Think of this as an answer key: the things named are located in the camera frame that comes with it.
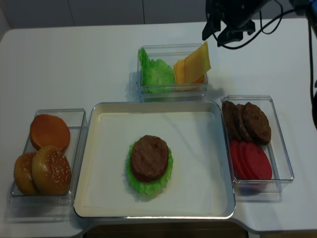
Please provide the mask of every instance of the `plastic tray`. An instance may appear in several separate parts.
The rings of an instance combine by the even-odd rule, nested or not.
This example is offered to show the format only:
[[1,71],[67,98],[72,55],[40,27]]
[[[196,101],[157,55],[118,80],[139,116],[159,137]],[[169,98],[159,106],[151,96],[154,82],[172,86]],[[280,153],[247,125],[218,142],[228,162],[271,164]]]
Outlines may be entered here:
[[[161,59],[172,68],[178,60],[183,60],[201,44],[143,46],[151,60]],[[141,102],[151,101],[201,101],[207,91],[208,78],[205,74],[203,83],[182,85],[142,85],[142,70],[138,60],[137,90]]]
[[265,113],[271,127],[271,142],[268,145],[262,147],[272,167],[272,179],[270,180],[241,180],[236,177],[230,155],[229,138],[225,129],[226,146],[235,191],[240,193],[281,192],[281,190],[286,185],[294,180],[294,174],[288,158],[286,146],[284,143],[281,128],[278,123],[272,98],[270,96],[228,96],[221,100],[222,103],[224,101],[231,101],[236,105],[244,105],[247,102],[257,105]]
[[[171,148],[171,180],[154,197],[128,184],[129,146],[155,135]],[[221,112],[213,102],[102,103],[94,107],[75,212],[112,219],[226,219],[235,207]]]
[[[88,125],[86,113],[84,109],[69,109],[69,110],[39,110],[35,116],[40,114],[49,114],[57,116],[64,120],[70,130],[70,142],[65,151],[71,171],[72,178],[69,190],[66,195],[23,195],[13,182],[10,192],[10,203],[15,205],[68,205],[73,204],[79,171],[83,158],[86,138],[88,133]],[[28,137],[23,153],[36,152],[32,146],[30,137]]]

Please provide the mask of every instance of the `cheese slice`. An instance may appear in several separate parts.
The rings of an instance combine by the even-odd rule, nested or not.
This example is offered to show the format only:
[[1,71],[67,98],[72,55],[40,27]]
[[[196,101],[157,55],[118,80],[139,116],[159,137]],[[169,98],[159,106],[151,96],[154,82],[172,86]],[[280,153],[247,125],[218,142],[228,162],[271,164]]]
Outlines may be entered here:
[[177,82],[177,63],[174,64],[173,71],[174,71],[175,84],[178,84],[178,82]]
[[203,83],[204,82],[204,79],[205,79],[205,76],[201,76],[199,79],[197,79],[195,82],[193,83]]
[[207,41],[184,60],[184,83],[193,83],[211,69]]
[[184,84],[185,82],[185,61],[183,59],[177,62],[177,84]]

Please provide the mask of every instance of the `green lettuce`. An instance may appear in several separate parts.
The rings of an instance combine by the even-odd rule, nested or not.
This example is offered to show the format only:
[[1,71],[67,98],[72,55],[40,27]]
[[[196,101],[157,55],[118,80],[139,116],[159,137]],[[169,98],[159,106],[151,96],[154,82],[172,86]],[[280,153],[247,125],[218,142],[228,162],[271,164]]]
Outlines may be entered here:
[[165,174],[158,180],[151,182],[140,182],[138,181],[132,171],[131,171],[131,155],[134,147],[133,143],[130,145],[129,156],[127,162],[125,164],[127,171],[127,179],[129,181],[130,186],[136,190],[140,195],[152,196],[158,191],[160,191],[164,186],[166,186],[167,182],[170,180],[170,176],[172,174],[173,169],[173,157],[170,148],[168,148],[168,165]]
[[[175,84],[174,72],[171,66],[161,59],[149,59],[146,51],[141,48],[138,58],[142,69],[142,85],[144,86],[165,86]],[[166,93],[171,89],[147,89],[147,93]]]

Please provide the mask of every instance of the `burger patty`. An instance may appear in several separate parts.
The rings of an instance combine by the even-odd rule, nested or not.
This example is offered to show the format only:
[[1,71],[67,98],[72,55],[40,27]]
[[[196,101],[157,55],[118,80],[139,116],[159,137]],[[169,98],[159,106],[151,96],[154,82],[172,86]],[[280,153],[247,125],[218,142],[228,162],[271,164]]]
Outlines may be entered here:
[[262,110],[252,104],[247,103],[242,112],[243,123],[251,137],[263,145],[271,141],[271,127],[268,119]]
[[242,112],[244,109],[244,105],[238,104],[236,109],[233,112],[234,120],[236,123],[236,128],[242,138],[245,142],[252,142],[253,139],[248,133],[246,127],[244,126],[243,120],[242,120]]
[[162,177],[168,165],[168,146],[157,136],[145,135],[134,145],[131,155],[131,171],[141,182]]
[[236,105],[234,105],[230,101],[225,101],[222,103],[222,115],[224,124],[227,128],[227,132],[230,140],[238,140],[241,141],[241,136],[237,131],[234,119],[233,112],[236,110]]

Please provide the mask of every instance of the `red tomato slice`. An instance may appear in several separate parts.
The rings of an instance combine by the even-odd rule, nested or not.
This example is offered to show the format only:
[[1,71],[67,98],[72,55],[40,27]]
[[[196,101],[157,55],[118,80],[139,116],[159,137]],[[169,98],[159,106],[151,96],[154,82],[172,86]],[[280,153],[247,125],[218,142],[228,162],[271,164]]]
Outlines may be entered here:
[[272,168],[264,151],[254,143],[245,148],[245,163],[256,179],[271,179]]
[[232,164],[234,171],[237,174],[237,177],[239,179],[247,179],[246,174],[244,173],[243,167],[240,163],[240,158],[239,158],[239,142],[237,140],[233,140],[230,143],[230,154],[232,158]]
[[256,179],[256,176],[252,173],[252,171],[249,170],[247,164],[246,164],[246,147],[247,143],[242,141],[239,145],[239,159],[241,167],[244,171],[244,174],[246,175],[246,179]]

